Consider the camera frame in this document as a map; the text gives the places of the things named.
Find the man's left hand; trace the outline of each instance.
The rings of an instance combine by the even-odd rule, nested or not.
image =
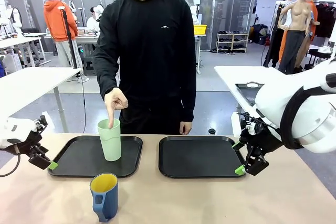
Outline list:
[[[180,134],[188,135],[192,128],[193,128],[192,122],[181,122],[180,123]]]

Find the blue mug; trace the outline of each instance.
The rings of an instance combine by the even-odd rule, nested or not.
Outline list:
[[[93,211],[99,222],[108,222],[118,211],[118,178],[112,173],[102,173],[90,183]]]

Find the black long-sleeve shirt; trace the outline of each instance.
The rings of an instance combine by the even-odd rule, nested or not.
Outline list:
[[[105,94],[120,85],[129,102],[179,98],[181,121],[192,122],[196,97],[194,26],[184,0],[116,0],[100,18],[94,67]]]

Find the person in orange jacket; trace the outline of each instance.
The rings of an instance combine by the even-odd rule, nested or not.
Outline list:
[[[55,41],[58,57],[63,67],[74,67],[73,59],[71,57],[70,45],[68,41],[66,26],[63,18],[63,13],[58,7],[64,6],[68,16],[69,29],[71,32],[72,44],[74,46],[75,58],[77,67],[83,68],[81,58],[79,56],[77,43],[75,37],[78,35],[77,25],[73,18],[70,7],[62,0],[48,0],[44,4],[44,17],[50,34]],[[87,82],[90,79],[81,72],[81,77],[75,76],[69,81],[78,81],[79,83]]]

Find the hand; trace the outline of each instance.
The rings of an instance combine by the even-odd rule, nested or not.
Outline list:
[[[128,108],[128,101],[119,88],[114,88],[104,97],[105,105],[109,113],[109,128],[113,128],[114,110],[123,110]]]
[[[284,25],[281,25],[279,28],[285,31],[289,30],[289,27]]]
[[[180,134],[188,135],[192,128],[193,128],[192,122],[181,122],[180,123]]]

